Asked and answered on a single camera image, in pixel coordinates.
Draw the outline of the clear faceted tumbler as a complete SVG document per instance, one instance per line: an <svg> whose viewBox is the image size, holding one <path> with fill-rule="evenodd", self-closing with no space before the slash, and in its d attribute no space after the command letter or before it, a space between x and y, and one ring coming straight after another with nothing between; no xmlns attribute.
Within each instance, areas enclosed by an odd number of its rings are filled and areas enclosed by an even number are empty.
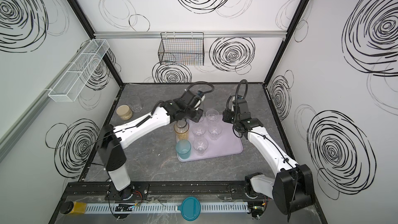
<svg viewBox="0 0 398 224"><path fill-rule="evenodd" d="M218 123L214 123L208 126L208 133L211 140L217 140L221 137L222 126Z"/></svg>
<svg viewBox="0 0 398 224"><path fill-rule="evenodd" d="M206 112L205 117L209 124L217 123L219 120L219 112L215 109L210 109Z"/></svg>
<svg viewBox="0 0 398 224"><path fill-rule="evenodd" d="M193 147L199 155L203 155L208 149L208 140L202 136L195 138Z"/></svg>
<svg viewBox="0 0 398 224"><path fill-rule="evenodd" d="M203 136L206 133L206 131L207 131L206 125L202 123L196 123L191 128L191 132L195 136Z"/></svg>
<svg viewBox="0 0 398 224"><path fill-rule="evenodd" d="M134 112L134 113L138 113L142 110L142 104L141 104L141 100L138 96L133 95L131 97L129 97L128 101L127 101L130 109Z"/></svg>
<svg viewBox="0 0 398 224"><path fill-rule="evenodd" d="M204 124L205 123L205 115L202 115L199 122L199 124Z"/></svg>

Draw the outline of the tall yellow plastic glass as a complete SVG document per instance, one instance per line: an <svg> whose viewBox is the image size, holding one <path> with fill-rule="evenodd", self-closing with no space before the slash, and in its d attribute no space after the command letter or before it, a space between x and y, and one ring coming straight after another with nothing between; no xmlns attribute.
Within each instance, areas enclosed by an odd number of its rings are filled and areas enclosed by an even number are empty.
<svg viewBox="0 0 398 224"><path fill-rule="evenodd" d="M189 138L189 124L186 120L178 120L174 124L174 131L177 141L188 140Z"/></svg>

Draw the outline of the teal dimpled plastic glass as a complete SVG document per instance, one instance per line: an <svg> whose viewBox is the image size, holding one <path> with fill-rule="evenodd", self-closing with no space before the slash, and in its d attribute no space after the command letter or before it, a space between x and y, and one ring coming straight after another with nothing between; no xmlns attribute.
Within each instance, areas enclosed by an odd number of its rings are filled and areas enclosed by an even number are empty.
<svg viewBox="0 0 398 224"><path fill-rule="evenodd" d="M179 140L176 144L176 152L180 159L187 160L191 155L191 143L188 140Z"/></svg>

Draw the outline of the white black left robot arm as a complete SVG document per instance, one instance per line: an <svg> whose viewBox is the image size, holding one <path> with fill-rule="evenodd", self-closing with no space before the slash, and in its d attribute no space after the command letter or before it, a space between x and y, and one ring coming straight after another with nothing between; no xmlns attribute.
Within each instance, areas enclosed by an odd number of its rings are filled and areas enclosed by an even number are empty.
<svg viewBox="0 0 398 224"><path fill-rule="evenodd" d="M140 118L116 127L108 124L101 129L95 145L121 200L129 200L134 195L124 150L137 139L170 123L186 119L199 122L203 115L200 104L204 99L204 92L186 89L179 98L158 101L150 113Z"/></svg>

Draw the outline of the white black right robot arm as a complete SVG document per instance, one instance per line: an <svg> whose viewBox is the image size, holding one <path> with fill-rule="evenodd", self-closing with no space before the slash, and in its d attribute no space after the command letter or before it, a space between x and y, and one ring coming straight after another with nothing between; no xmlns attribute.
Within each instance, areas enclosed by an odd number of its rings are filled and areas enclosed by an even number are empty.
<svg viewBox="0 0 398 224"><path fill-rule="evenodd" d="M241 134L260 152L275 177L263 174L249 176L248 195L262 194L274 200L285 215L314 205L313 174L305 164L298 164L271 138L263 123L251 116L243 96L230 96L222 120L233 125L233 132Z"/></svg>

